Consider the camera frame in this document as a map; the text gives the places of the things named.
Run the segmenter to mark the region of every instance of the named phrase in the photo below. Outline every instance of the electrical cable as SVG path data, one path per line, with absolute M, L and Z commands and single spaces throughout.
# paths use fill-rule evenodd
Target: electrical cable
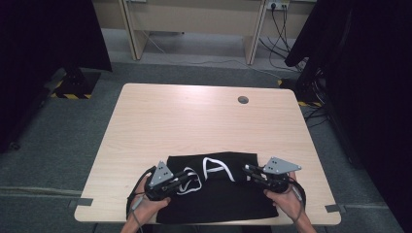
M 292 186 L 290 191 L 293 191 L 297 200 L 300 202 L 299 213 L 295 219 L 292 218 L 293 223 L 297 222 L 306 206 L 306 194 L 303 187 L 292 177 L 289 177 L 289 183 Z
M 153 166 L 152 168 L 148 169 L 145 173 L 143 173 L 143 175 L 139 178 L 139 181 L 137 181 L 136 185 L 134 185 L 132 191 L 130 192 L 129 196 L 127 197 L 127 203 L 126 203 L 126 218 L 128 218 L 128 215 L 130 214 L 130 205 L 132 203 L 132 201 L 134 200 L 134 198 L 139 195 L 142 194 L 144 192 L 140 192 L 140 193 L 136 193 L 135 190 L 137 189 L 137 187 L 139 186 L 139 184 L 142 182 L 142 180 L 146 177 L 146 175 L 148 175 L 149 173 L 152 173 L 155 170 L 155 166 Z
M 309 118 L 311 118 L 314 113 L 316 113 L 317 111 L 321 110 L 323 107 L 324 107 L 324 106 L 319 107 L 319 108 L 317 108 L 316 110 L 312 111 L 309 116 L 306 116 L 306 117 L 305 117 L 305 121 L 308 121 Z
M 153 40 L 150 40 L 160 51 L 162 51 L 164 54 L 167 54 L 164 50 L 162 50 Z M 214 64 L 214 63 L 216 63 L 216 64 L 223 64 L 223 63 L 227 63 L 227 62 L 234 62 L 234 63 L 238 63 L 238 64 L 240 64 L 240 65 L 242 65 L 242 66 L 245 66 L 245 67 L 247 67 L 248 69 L 251 69 L 251 70 L 254 70 L 254 71 L 257 71 L 257 72 L 260 72 L 260 73 L 262 73 L 262 74 L 266 74 L 266 75 L 270 75 L 270 76 L 273 76 L 273 77 L 276 77 L 276 78 L 278 78 L 278 79 L 283 79 L 282 77 L 280 77 L 280 76 L 278 76 L 278 75 L 275 75 L 275 74 L 272 74 L 272 73 L 270 73 L 270 72 L 266 72 L 266 71 L 262 71 L 262 70 L 259 70 L 259 69 L 256 69 L 256 68 L 253 68 L 253 67 L 251 67 L 251 66 L 249 66 L 249 65 L 247 65 L 247 64 L 244 64 L 244 63 L 242 63 L 242 62 L 240 62 L 240 61 L 238 61 L 238 60 L 223 60 L 223 61 L 211 61 L 211 60 L 208 60 L 208 61 L 200 61 L 200 62 L 189 62 L 189 61 L 172 61 L 172 60 L 169 60 L 169 59 L 163 59 L 163 60 L 165 60 L 165 61 L 167 61 L 167 62 L 170 62 L 170 63 L 172 63 L 172 64 L 191 64 L 191 65 L 201 65 L 201 64 L 209 64 L 209 63 L 212 63 L 212 64 Z
M 155 46 L 158 50 L 160 50 L 161 52 L 163 52 L 163 54 L 167 54 L 164 50 L 162 50 L 162 49 L 151 39 L 151 37 L 150 37 L 148 34 L 146 34 L 145 31 L 142 31 L 142 32 L 143 32 L 143 34 L 146 36 L 146 38 L 148 38 L 148 40 L 149 40 L 150 42 L 152 42 L 152 44 L 154 44 L 154 46 Z
M 322 120 L 322 121 L 321 121 L 321 122 L 319 122 L 319 123 L 309 125 L 309 126 L 308 126 L 308 128 L 312 128 L 312 127 L 315 127 L 315 126 L 321 125 L 321 124 L 325 123 L 325 122 L 326 122 L 326 121 L 328 121 L 328 120 L 329 120 L 329 118 L 326 118 L 326 119 Z
M 134 220 L 137 222 L 137 225 L 138 225 L 138 227 L 139 227 L 139 231 L 140 231 L 141 233 L 143 233 L 142 224 L 140 224 L 140 221 L 137 219 L 137 216 L 136 216 L 136 214 L 134 214 L 134 211 L 132 211 L 131 213 L 133 214 Z
M 279 34 L 279 39 L 281 39 L 281 40 L 284 42 L 284 44 L 285 44 L 285 46 L 286 46 L 286 48 L 287 48 L 287 51 L 290 51 L 289 45 L 288 45 L 287 42 L 285 42 L 285 39 L 283 38 L 283 35 L 282 35 L 282 33 L 284 32 L 284 30 L 286 30 L 285 18 L 284 18 L 284 27 L 282 28 L 282 31 L 281 31 L 281 30 L 279 30 L 278 23 L 276 22 L 274 12 L 275 12 L 275 9 L 272 8 L 272 18 L 273 18 L 273 21 L 275 22 L 276 30 L 278 31 L 278 34 Z
M 260 41 L 268 50 L 270 50 L 270 53 L 269 53 L 269 63 L 270 63 L 270 65 L 271 65 L 272 67 L 275 67 L 275 68 L 277 68 L 277 69 L 289 70 L 289 71 L 292 71 L 292 72 L 300 73 L 299 71 L 295 71 L 295 70 L 293 70 L 293 69 L 291 69 L 291 68 L 275 66 L 275 65 L 272 63 L 272 59 L 271 59 L 271 57 L 272 57 L 272 52 L 275 53 L 275 54 L 277 54 L 277 55 L 279 55 L 279 56 L 281 56 L 281 57 L 283 57 L 283 58 L 285 58 L 285 59 L 286 59 L 286 57 L 283 56 L 282 54 L 278 53 L 277 51 L 273 50 L 274 48 L 271 49 L 267 44 L 264 43 L 264 41 L 263 41 L 261 38 L 259 38 L 259 41 Z
M 284 43 L 285 43 L 286 49 L 287 49 L 288 51 L 291 51 L 291 47 L 290 47 L 289 44 L 288 44 L 288 37 L 287 37 L 287 35 L 286 35 L 286 21 L 288 20 L 288 10 L 287 10 L 287 8 L 286 8 L 285 5 L 282 5 L 282 8 L 283 8 L 283 12 L 284 12 L 284 26 L 283 26 L 283 27 L 285 28 L 285 30 L 284 30 L 285 40 L 283 40 L 283 41 L 284 41 Z
M 292 191 L 292 187 L 290 188 L 290 190 L 289 190 L 288 192 L 283 192 L 283 193 L 279 193 L 279 194 L 288 194 L 288 193 L 290 193 L 290 192 Z M 303 202 L 302 202 L 301 200 L 299 200 L 299 203 L 300 203 L 300 208 L 299 208 L 299 213 L 297 214 L 297 217 L 296 217 L 296 218 L 293 218 L 293 217 L 290 216 L 290 218 L 291 218 L 291 220 L 293 221 L 293 223 L 295 223 L 295 222 L 297 222 L 297 221 L 299 220 L 299 218 L 300 218 L 300 216 L 302 215 L 303 210 L 304 210 Z
M 327 114 L 310 116 L 310 118 L 318 118 L 318 117 L 327 117 Z
M 324 94 L 324 92 L 322 91 L 322 89 L 318 87 L 318 82 L 317 82 L 317 80 L 318 80 L 318 79 L 315 79 L 315 80 L 312 82 L 312 90 L 313 90 L 313 92 L 316 94 L 316 97 L 318 97 L 319 101 L 321 101 L 322 104 L 325 104 L 325 102 L 326 102 L 326 101 L 324 100 L 325 94 Z
M 273 43 L 272 40 L 270 40 L 269 37 L 267 37 L 267 40 L 270 42 L 270 44 L 272 44 L 272 46 L 276 47 L 276 49 L 282 50 L 282 51 L 284 51 L 284 52 L 288 52 L 287 50 L 282 49 L 282 48 L 280 48 L 280 47 L 277 45 L 277 44 L 278 44 L 278 41 L 279 41 L 279 38 L 278 38 L 278 40 L 276 41 L 276 43 Z

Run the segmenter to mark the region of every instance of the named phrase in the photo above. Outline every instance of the yellow black hazard tape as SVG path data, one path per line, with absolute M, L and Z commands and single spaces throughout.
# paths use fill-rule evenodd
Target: yellow black hazard tape
M 89 99 L 90 94 L 57 94 L 53 93 L 51 95 L 53 98 L 62 98 L 62 99 Z
M 321 104 L 320 102 L 303 102 L 303 101 L 297 101 L 297 103 L 298 103 L 300 106 L 304 106 L 304 107 L 306 107 L 306 106 L 316 107 L 316 108 L 322 107 L 322 104 Z
M 67 91 L 66 90 L 62 90 L 61 85 L 63 84 L 63 81 L 60 81 L 57 86 L 54 89 L 53 94 L 51 95 L 52 98 L 62 98 L 62 99 L 90 99 L 91 98 L 91 94 L 89 93 L 64 93 Z

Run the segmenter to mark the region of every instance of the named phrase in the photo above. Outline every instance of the human hand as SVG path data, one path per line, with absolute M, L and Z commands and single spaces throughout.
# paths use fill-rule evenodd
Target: human hand
M 143 192 L 145 192 L 145 184 L 146 184 L 147 179 L 148 177 L 144 177 L 142 181 L 139 183 L 139 185 L 136 187 L 135 193 L 142 193 L 142 194 L 136 195 L 136 197 L 133 199 L 133 201 L 130 204 L 130 207 L 133 207 L 136 201 L 139 200 L 139 198 L 141 198 L 143 195 L 143 199 L 141 203 L 137 206 L 136 210 L 133 211 L 134 215 L 138 219 L 138 222 L 134 218 L 133 213 L 130 213 L 130 215 L 127 217 L 126 224 L 121 230 L 121 233 L 137 232 L 139 227 L 146 224 L 153 217 L 155 213 L 157 213 L 160 209 L 166 207 L 171 201 L 170 197 L 167 197 L 161 201 L 149 200 L 149 198 L 143 194 Z
M 294 172 L 289 173 L 289 177 L 296 181 L 296 174 Z M 297 199 L 294 193 L 293 186 L 290 184 L 288 190 L 284 193 L 275 193 L 265 189 L 264 194 L 273 201 L 274 207 L 279 207 L 285 214 L 292 219 L 296 224 L 298 232 L 301 233 L 313 233 L 316 232 L 312 226 L 309 217 L 306 215 L 303 208 L 303 203 Z
M 290 172 L 289 177 L 296 180 L 296 174 L 294 172 Z M 276 193 L 267 189 L 265 189 L 263 192 L 269 199 L 273 201 L 274 207 L 278 206 L 293 221 L 297 221 L 299 219 L 300 214 L 303 211 L 303 206 L 292 190 L 291 184 L 284 193 Z

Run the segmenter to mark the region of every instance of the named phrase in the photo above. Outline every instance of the black cloth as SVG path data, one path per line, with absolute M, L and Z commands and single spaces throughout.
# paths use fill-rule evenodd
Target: black cloth
M 328 74 L 340 54 L 351 20 L 353 0 L 318 0 L 285 59 L 295 66 L 308 57 L 296 82 L 298 91 L 305 91 L 322 74 Z
M 50 92 L 59 68 L 112 71 L 90 0 L 0 2 L 0 152 Z
M 173 173 L 187 166 L 204 178 L 198 171 L 204 157 L 224 162 L 236 182 L 232 182 L 225 171 L 208 176 L 202 188 L 185 195 L 174 195 L 166 208 L 157 214 L 157 222 L 163 224 L 207 223 L 229 220 L 246 220 L 278 216 L 272 201 L 254 182 L 246 181 L 242 168 L 245 164 L 258 166 L 255 153 L 219 152 L 200 155 L 169 156 L 167 166 Z

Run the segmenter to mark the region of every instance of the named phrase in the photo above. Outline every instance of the black cable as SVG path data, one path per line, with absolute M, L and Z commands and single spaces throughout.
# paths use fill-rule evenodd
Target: black cable
M 272 52 L 276 53 L 276 52 L 273 51 L 273 50 L 269 53 L 269 63 L 270 63 L 271 66 L 273 66 L 273 67 L 275 67 L 275 68 L 278 68 L 278 69 L 284 69 L 284 70 L 289 70 L 289 71 L 292 71 L 292 72 L 300 73 L 299 71 L 295 71 L 295 70 L 290 69 L 290 68 L 275 66 L 275 65 L 272 63 Z
M 312 90 L 315 93 L 316 97 L 321 101 L 323 104 L 326 102 L 325 100 L 325 91 L 322 87 L 318 86 L 318 80 L 320 79 L 319 76 L 315 76 L 315 80 L 312 81 Z
M 319 123 L 309 125 L 309 126 L 308 126 L 308 128 L 312 128 L 312 127 L 315 127 L 315 126 L 321 125 L 321 124 L 325 123 L 325 122 L 326 122 L 326 121 L 328 121 L 328 120 L 329 120 L 329 118 L 326 118 L 326 119 L 322 120 L 322 121 L 321 121 L 321 122 L 319 122 Z
M 140 223 L 139 219 L 137 219 L 136 214 L 134 214 L 134 211 L 137 209 L 137 207 L 140 205 L 141 201 L 143 200 L 144 195 L 140 197 L 140 199 L 137 200 L 137 203 L 134 204 L 134 206 L 130 209 L 129 213 L 127 214 L 127 216 L 130 215 L 130 213 L 132 213 L 134 220 L 136 221 L 137 225 L 138 225 L 138 230 L 137 232 L 140 231 L 140 233 L 143 233 L 143 225 L 142 223 Z
M 310 116 L 309 118 L 317 118 L 317 117 L 327 117 L 327 114 L 321 114 L 321 115 L 315 115 L 315 116 Z
M 138 193 L 136 193 L 136 196 L 140 195 L 140 194 L 146 194 L 146 192 L 138 192 Z
M 264 43 L 264 41 L 261 39 L 261 38 L 259 38 L 259 41 L 268 49 L 268 50 L 270 50 L 271 52 L 273 52 L 273 53 L 275 53 L 275 54 L 277 54 L 277 55 L 279 55 L 279 56 L 281 56 L 282 58 L 284 58 L 284 59 L 286 59 L 286 57 L 285 56 L 283 56 L 282 54 L 280 54 L 279 52 L 277 52 L 277 51 L 275 51 L 275 50 L 273 50 L 273 49 L 271 49 L 269 46 L 267 46 L 265 43 Z
M 312 113 L 311 113 L 309 116 L 306 116 L 306 117 L 305 117 L 305 121 L 308 121 L 308 119 L 311 118 L 311 116 L 312 116 L 314 113 L 316 113 L 317 111 L 319 111 L 319 110 L 321 110 L 321 109 L 323 109 L 323 108 L 324 108 L 324 106 L 319 107 L 319 108 L 317 108 L 316 110 L 312 111 Z
M 273 21 L 275 22 L 276 30 L 277 30 L 277 31 L 278 31 L 278 33 L 279 33 L 279 38 L 278 38 L 278 40 L 279 40 L 279 39 L 281 39 L 281 40 L 284 42 L 285 46 L 287 47 L 287 50 L 289 51 L 289 46 L 288 46 L 288 43 L 287 43 L 287 42 L 285 42 L 285 39 L 283 38 L 283 35 L 282 35 L 282 34 L 283 34 L 283 32 L 286 30 L 286 22 L 285 22 L 285 18 L 284 18 L 284 26 L 283 26 L 283 28 L 282 28 L 282 32 L 281 32 L 281 30 L 279 30 L 278 23 L 276 22 L 274 12 L 275 12 L 275 9 L 272 9 L 272 18 L 273 18 Z
M 139 181 L 136 183 L 136 185 L 134 185 L 133 189 L 131 190 L 130 195 L 127 197 L 126 218 L 129 214 L 130 204 L 133 201 L 134 197 L 136 197 L 136 195 L 142 194 L 142 193 L 135 193 L 134 190 L 136 190 L 137 186 L 139 186 L 139 184 L 143 180 L 143 178 L 145 178 L 146 175 L 148 175 L 149 173 L 152 173 L 154 170 L 155 170 L 155 166 L 153 166 L 152 168 L 148 169 L 145 173 L 143 173 L 143 175 L 140 177 Z
M 285 49 L 282 49 L 282 48 L 280 48 L 280 47 L 278 47 L 278 41 L 279 41 L 279 38 L 278 38 L 278 40 L 276 41 L 276 43 L 275 44 L 273 44 L 273 42 L 270 40 L 270 38 L 269 37 L 267 37 L 267 40 L 270 42 L 270 44 L 272 44 L 272 46 L 274 46 L 274 47 L 276 47 L 276 49 L 278 49 L 278 50 L 282 50 L 282 51 L 284 51 L 284 52 L 288 52 L 287 50 L 285 50 Z
M 283 12 L 284 12 L 284 26 L 283 27 L 285 28 L 285 30 L 284 30 L 285 39 L 283 41 L 285 43 L 286 49 L 288 51 L 291 51 L 291 47 L 289 47 L 289 44 L 288 44 L 288 36 L 286 35 L 286 21 L 288 20 L 288 11 L 286 9 L 286 6 L 282 5 L 282 8 L 283 8 Z

